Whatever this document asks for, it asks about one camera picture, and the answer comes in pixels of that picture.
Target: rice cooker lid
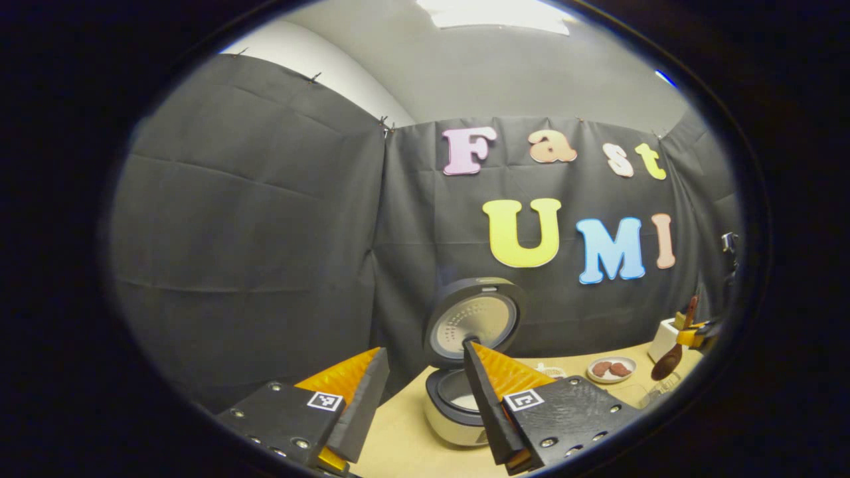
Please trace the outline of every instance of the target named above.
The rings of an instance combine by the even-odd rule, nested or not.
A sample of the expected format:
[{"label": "rice cooker lid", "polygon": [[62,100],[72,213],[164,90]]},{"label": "rice cooker lid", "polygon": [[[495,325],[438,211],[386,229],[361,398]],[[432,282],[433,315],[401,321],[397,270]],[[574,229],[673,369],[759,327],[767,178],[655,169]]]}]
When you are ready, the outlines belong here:
[{"label": "rice cooker lid", "polygon": [[503,351],[513,341],[525,312],[525,293],[499,277],[462,279],[442,287],[423,334],[428,363],[437,368],[463,367],[463,341],[478,337]]}]

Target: white container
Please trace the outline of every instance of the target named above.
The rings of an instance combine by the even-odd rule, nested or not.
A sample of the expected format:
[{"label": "white container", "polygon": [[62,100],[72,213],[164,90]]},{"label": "white container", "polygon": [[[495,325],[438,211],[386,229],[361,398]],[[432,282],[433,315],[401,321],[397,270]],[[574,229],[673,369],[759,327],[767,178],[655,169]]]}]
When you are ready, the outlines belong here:
[{"label": "white container", "polygon": [[[675,320],[675,318],[667,319],[658,324],[658,332],[655,333],[655,339],[649,346],[649,352],[647,352],[652,361],[658,361],[658,359],[676,345],[676,336],[679,334],[679,331],[673,326]],[[682,346],[682,351],[687,349],[687,345]]]}]

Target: white wall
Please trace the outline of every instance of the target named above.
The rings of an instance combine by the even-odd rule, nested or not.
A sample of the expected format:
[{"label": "white wall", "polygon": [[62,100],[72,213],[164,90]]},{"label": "white wall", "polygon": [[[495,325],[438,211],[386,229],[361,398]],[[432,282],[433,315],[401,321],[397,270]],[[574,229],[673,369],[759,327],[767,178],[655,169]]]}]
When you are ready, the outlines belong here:
[{"label": "white wall", "polygon": [[398,127],[415,123],[398,100],[359,63],[312,31],[282,20],[269,22],[230,45],[222,53],[271,61],[312,77],[336,91],[375,118],[389,116],[387,124]]}]

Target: wooden spoon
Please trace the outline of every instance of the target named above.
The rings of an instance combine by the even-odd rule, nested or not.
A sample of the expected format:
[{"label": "wooden spoon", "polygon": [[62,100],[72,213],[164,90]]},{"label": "wooden spoon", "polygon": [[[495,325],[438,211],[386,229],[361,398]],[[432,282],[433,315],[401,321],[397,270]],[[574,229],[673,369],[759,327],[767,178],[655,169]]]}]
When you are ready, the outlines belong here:
[{"label": "wooden spoon", "polygon": [[[696,303],[698,300],[697,296],[691,298],[690,304],[688,304],[688,314],[685,316],[685,324],[682,330],[687,329],[694,323],[694,312],[696,311]],[[660,359],[658,359],[655,363],[655,367],[652,367],[652,373],[649,376],[656,382],[663,380],[673,373],[673,370],[676,369],[676,366],[680,361],[682,361],[682,344],[676,343],[669,352],[665,353]]]}]

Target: wooden table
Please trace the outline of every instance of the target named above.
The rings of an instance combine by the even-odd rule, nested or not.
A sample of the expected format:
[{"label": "wooden table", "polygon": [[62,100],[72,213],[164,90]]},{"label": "wooden table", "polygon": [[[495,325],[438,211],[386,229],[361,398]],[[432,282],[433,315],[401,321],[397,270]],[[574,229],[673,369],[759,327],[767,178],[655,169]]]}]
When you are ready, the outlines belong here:
[{"label": "wooden table", "polygon": [[[543,363],[545,367],[561,367],[567,375],[587,375],[587,365],[605,356],[626,356],[637,363],[631,377],[617,384],[597,384],[625,403],[643,408],[648,392],[659,382],[649,377],[654,363],[647,355],[649,343],[627,349],[586,356],[522,358],[517,359],[531,367]],[[667,389],[678,385],[699,362],[702,355],[686,350],[676,372],[661,383]],[[425,379],[434,370],[428,367],[413,379],[401,392],[381,405],[366,437],[358,463],[351,470],[364,478],[394,478],[396,476],[502,477],[507,476],[504,466],[493,464],[493,455],[487,446],[466,448],[452,445],[437,436],[425,419],[422,401],[428,400]]]}]

